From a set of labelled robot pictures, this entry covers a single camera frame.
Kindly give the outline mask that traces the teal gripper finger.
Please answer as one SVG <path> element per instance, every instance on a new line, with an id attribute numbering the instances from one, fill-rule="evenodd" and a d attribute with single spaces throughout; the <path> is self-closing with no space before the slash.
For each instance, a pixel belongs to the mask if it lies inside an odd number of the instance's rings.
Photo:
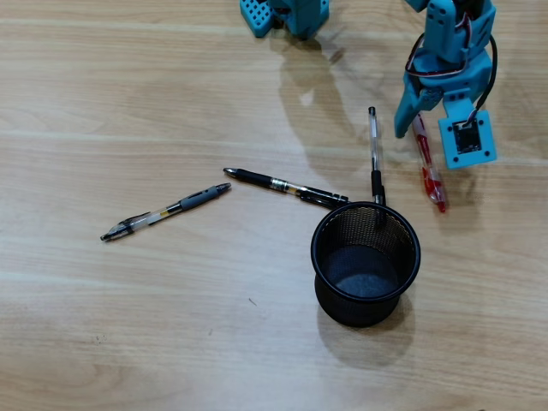
<path id="1" fill-rule="evenodd" d="M 421 91 L 421 110 L 431 111 L 442 100 L 441 89 L 423 89 Z"/>
<path id="2" fill-rule="evenodd" d="M 398 139 L 405 136 L 412 121 L 420 111 L 422 88 L 420 80 L 404 81 L 403 94 L 394 117 L 395 136 Z"/>

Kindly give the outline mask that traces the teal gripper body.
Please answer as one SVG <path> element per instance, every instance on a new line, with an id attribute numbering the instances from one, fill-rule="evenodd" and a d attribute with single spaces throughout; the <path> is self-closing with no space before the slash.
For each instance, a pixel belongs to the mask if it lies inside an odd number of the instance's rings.
<path id="1" fill-rule="evenodd" d="M 472 100 L 491 90 L 491 57 L 486 50 L 463 63 L 448 63 L 419 48 L 408 59 L 409 71 L 404 80 L 420 80 L 423 89 L 441 88 L 444 92 L 470 89 Z"/>

